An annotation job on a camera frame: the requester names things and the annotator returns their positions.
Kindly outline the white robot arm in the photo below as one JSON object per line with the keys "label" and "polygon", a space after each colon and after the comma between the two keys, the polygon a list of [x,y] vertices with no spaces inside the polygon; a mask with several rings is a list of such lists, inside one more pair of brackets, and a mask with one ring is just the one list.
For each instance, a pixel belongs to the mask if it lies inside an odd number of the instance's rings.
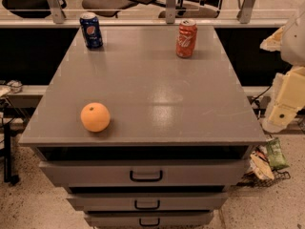
{"label": "white robot arm", "polygon": [[271,100],[262,121],[265,131],[278,133],[305,107],[305,4],[284,26],[264,39],[260,48],[279,51],[281,59],[292,65],[285,74],[275,75]]}

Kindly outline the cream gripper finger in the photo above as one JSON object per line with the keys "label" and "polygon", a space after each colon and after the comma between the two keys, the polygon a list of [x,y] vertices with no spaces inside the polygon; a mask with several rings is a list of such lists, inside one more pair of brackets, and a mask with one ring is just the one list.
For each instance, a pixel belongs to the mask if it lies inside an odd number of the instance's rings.
{"label": "cream gripper finger", "polygon": [[295,112],[292,109],[269,105],[262,120],[262,128],[269,133],[278,133],[286,129],[294,118]]}

